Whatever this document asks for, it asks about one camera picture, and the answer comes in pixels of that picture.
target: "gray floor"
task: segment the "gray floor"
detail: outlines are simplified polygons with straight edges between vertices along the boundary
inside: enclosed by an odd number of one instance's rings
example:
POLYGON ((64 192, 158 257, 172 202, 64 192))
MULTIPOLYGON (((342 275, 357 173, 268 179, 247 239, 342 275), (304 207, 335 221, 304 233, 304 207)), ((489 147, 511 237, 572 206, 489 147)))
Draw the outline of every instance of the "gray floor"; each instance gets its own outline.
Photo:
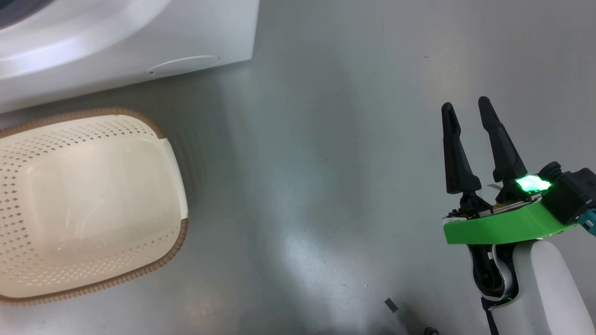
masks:
MULTIPOLYGON (((439 109, 454 104, 485 185, 481 95, 529 170, 596 168, 594 13, 588 0, 263 0, 248 62, 0 116, 148 114, 173 145, 191 218, 166 267, 2 307, 0 333, 488 334, 468 252, 440 225, 459 199, 445 193, 439 109)), ((596 240, 579 228, 553 240, 596 316, 596 240)))

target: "perforated basket wall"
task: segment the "perforated basket wall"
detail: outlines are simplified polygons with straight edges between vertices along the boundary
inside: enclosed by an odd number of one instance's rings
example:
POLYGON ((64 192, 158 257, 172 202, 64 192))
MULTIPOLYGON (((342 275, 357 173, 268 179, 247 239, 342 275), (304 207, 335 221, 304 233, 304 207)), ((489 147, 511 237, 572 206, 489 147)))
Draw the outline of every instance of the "perforated basket wall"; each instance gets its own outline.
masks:
POLYGON ((187 230, 173 151, 124 108, 0 131, 0 301, 31 305, 110 287, 172 259, 187 230))

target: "white washing machine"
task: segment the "white washing machine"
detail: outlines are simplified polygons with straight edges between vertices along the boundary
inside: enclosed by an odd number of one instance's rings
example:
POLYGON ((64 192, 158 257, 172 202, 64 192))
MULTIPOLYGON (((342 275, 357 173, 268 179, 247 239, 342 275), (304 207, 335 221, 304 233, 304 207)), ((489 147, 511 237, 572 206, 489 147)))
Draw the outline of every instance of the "white washing machine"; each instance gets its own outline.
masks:
POLYGON ((0 112, 248 60, 259 0, 0 0, 0 112))

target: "led light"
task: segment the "led light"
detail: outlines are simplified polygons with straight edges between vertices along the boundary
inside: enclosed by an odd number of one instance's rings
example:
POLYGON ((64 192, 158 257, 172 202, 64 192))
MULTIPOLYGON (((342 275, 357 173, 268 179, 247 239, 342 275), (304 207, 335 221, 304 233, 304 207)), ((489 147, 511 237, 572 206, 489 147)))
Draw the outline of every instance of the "led light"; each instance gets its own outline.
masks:
POLYGON ((526 192, 544 191, 551 186, 551 183, 540 179, 538 176, 529 175, 516 180, 522 190, 526 192))

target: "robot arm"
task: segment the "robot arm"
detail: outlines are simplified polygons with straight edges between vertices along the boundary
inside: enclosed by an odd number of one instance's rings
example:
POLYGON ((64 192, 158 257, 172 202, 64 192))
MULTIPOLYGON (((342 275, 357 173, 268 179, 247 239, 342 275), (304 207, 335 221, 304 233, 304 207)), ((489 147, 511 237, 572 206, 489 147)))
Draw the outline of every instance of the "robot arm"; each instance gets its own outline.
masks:
POLYGON ((539 177, 526 177, 490 100, 481 97, 479 108, 495 159, 493 177, 503 188, 494 206, 476 195, 481 185, 461 145, 460 125, 453 106, 443 105, 447 192, 462 193, 460 208, 443 219, 443 230, 449 244, 465 244, 470 251, 492 335, 594 335, 565 261, 542 237, 578 224, 595 234, 596 175, 589 169, 562 173, 553 162, 539 177), (542 184, 523 188, 528 178, 542 184))

